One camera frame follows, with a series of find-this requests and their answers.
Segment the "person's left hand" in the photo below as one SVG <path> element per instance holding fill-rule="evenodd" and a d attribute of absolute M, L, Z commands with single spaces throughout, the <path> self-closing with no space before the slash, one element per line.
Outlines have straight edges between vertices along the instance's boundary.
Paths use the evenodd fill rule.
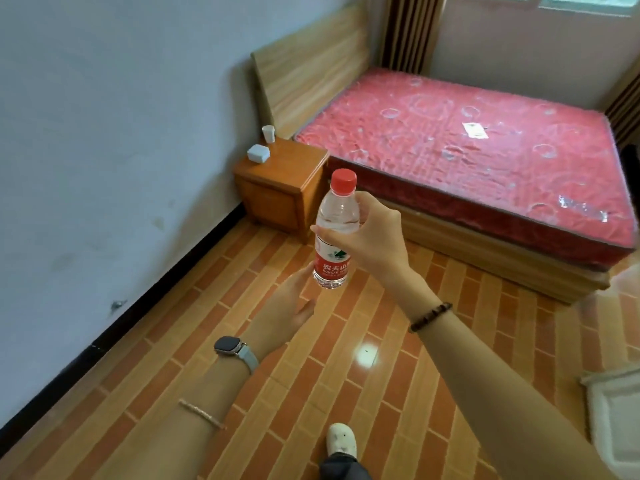
<path fill-rule="evenodd" d="M 313 272 L 313 263 L 290 275 L 268 298 L 243 334 L 243 341 L 260 362 L 284 344 L 300 329 L 292 329 L 293 302 L 301 294 Z"/>

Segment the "dark trouser leg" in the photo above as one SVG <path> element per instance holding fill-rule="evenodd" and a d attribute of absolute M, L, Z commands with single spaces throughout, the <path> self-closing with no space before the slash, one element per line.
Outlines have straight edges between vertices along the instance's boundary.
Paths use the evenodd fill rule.
<path fill-rule="evenodd" d="M 372 476 L 356 457 L 336 452 L 319 465 L 318 480 L 372 480 Z"/>

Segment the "white shoe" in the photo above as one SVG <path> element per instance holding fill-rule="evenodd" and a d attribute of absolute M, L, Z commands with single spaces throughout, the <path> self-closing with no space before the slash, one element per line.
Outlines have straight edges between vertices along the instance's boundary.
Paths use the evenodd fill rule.
<path fill-rule="evenodd" d="M 357 444 L 353 430 L 340 422 L 331 424 L 326 433 L 327 457 L 341 455 L 357 460 Z"/>

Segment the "wooden bed frame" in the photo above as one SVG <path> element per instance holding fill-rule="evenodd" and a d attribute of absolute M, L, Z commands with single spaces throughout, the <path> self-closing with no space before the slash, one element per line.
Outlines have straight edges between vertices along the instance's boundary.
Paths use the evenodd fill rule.
<path fill-rule="evenodd" d="M 354 0 L 252 53 L 259 110 L 276 134 L 292 138 L 370 64 L 368 0 Z M 405 238 L 525 288 L 571 305 L 611 285 L 590 271 L 393 201 Z"/>

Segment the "person's right hand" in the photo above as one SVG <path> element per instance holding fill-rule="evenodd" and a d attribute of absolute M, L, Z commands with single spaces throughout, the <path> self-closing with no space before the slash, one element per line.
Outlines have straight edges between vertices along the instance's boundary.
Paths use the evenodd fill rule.
<path fill-rule="evenodd" d="M 350 254 L 356 263 L 391 290 L 411 270 L 402 233 L 401 214 L 389 209 L 373 195 L 355 192 L 362 224 L 356 231 L 360 244 Z"/>

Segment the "grey-strapped smartwatch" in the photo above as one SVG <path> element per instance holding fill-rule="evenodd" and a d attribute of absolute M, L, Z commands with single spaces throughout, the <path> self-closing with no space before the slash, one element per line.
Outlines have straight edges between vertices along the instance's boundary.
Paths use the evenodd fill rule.
<path fill-rule="evenodd" d="M 214 343 L 217 355 L 226 356 L 242 361 L 250 375 L 253 375 L 260 365 L 260 361 L 247 343 L 239 337 L 222 336 Z"/>

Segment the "window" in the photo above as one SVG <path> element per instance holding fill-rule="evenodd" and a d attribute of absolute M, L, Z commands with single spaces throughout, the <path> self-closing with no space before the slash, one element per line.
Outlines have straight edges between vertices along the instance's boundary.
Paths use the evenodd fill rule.
<path fill-rule="evenodd" d="M 633 17 L 640 15 L 640 0 L 525 0 L 534 7 L 588 15 Z"/>

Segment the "clear red-capped water bottle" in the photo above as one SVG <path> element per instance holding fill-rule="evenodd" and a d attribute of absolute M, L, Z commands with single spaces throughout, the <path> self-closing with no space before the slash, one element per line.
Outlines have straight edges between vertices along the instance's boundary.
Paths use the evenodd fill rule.
<path fill-rule="evenodd" d="M 360 227 L 360 213 L 355 198 L 357 176 L 350 169 L 332 173 L 330 190 L 317 213 L 316 225 L 338 233 L 354 233 Z M 324 289 L 337 289 L 346 281 L 350 254 L 320 237 L 315 239 L 313 277 Z"/>

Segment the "person's right forearm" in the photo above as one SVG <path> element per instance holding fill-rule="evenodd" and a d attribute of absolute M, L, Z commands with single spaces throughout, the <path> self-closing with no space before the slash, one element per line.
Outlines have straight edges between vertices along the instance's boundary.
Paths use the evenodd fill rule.
<path fill-rule="evenodd" d="M 502 480 L 617 480 L 578 430 L 414 270 L 388 291 Z"/>

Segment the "red patterned mattress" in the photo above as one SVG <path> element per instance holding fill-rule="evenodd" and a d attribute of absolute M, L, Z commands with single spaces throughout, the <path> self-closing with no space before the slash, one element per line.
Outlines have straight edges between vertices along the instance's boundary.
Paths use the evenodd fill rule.
<path fill-rule="evenodd" d="M 488 139 L 469 138 L 462 122 Z M 360 188 L 569 264 L 607 271 L 638 224 L 603 114 L 373 68 L 295 136 Z"/>

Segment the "brown striped curtain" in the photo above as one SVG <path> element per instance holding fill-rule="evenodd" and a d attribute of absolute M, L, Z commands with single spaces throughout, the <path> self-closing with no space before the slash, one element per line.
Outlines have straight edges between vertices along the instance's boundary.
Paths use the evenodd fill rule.
<path fill-rule="evenodd" d="M 640 138 L 640 55 L 604 97 L 601 107 L 617 148 L 635 144 Z"/>
<path fill-rule="evenodd" d="M 379 65 L 427 76 L 447 0 L 387 0 Z"/>

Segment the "person's left forearm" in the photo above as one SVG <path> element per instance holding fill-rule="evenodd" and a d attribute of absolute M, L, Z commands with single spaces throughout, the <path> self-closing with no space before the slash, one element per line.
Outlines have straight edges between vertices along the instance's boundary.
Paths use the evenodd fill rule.
<path fill-rule="evenodd" d="M 242 361 L 219 356 L 146 444 L 106 480 L 196 480 L 210 441 L 222 433 L 223 421 L 249 379 Z"/>

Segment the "wooden nightstand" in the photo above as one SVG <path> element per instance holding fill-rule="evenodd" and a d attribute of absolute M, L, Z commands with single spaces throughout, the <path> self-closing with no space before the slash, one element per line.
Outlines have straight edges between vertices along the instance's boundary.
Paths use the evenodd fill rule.
<path fill-rule="evenodd" d="M 310 226 L 328 192 L 325 165 L 329 152 L 320 147 L 276 137 L 270 157 L 256 163 L 244 156 L 234 167 L 234 179 L 246 215 L 308 242 Z"/>

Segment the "white furniture piece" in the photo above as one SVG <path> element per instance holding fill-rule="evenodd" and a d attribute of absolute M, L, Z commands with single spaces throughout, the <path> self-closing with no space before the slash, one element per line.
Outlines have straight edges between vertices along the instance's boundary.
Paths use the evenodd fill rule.
<path fill-rule="evenodd" d="M 640 480 L 640 362 L 587 374 L 580 383 L 601 459 L 619 480 Z"/>

